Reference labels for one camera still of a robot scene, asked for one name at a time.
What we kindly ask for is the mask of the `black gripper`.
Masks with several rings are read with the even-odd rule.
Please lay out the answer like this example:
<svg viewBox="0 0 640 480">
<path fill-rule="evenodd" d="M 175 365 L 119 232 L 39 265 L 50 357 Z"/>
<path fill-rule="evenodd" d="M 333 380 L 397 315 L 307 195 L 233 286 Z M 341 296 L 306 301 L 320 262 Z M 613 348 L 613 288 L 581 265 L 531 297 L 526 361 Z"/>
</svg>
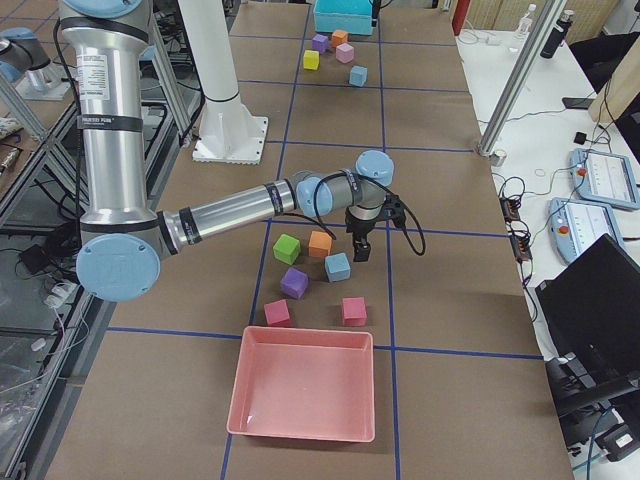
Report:
<svg viewBox="0 0 640 480">
<path fill-rule="evenodd" d="M 403 227 L 403 202 L 397 195 L 387 195 L 376 207 L 356 205 L 345 212 L 346 231 L 352 235 L 353 261 L 368 262 L 371 245 L 368 234 L 379 222 L 391 221 L 396 228 Z"/>
</svg>

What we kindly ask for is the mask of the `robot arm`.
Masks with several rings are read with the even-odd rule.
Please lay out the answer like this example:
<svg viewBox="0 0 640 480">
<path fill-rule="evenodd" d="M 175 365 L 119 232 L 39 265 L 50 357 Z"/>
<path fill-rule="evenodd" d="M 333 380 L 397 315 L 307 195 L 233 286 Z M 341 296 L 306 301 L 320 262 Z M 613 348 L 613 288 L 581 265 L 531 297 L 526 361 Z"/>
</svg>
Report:
<svg viewBox="0 0 640 480">
<path fill-rule="evenodd" d="M 154 212 L 146 193 L 139 68 L 152 5 L 63 1 L 59 14 L 76 52 L 89 190 L 76 273 L 89 294 L 110 302 L 138 298 L 157 281 L 162 261 L 184 247 L 297 210 L 316 220 L 343 210 L 358 262 L 368 259 L 367 237 L 379 222 L 404 226 L 408 210 L 390 189 L 393 161 L 376 150 L 362 153 L 351 169 L 302 171 L 201 206 Z"/>
</svg>

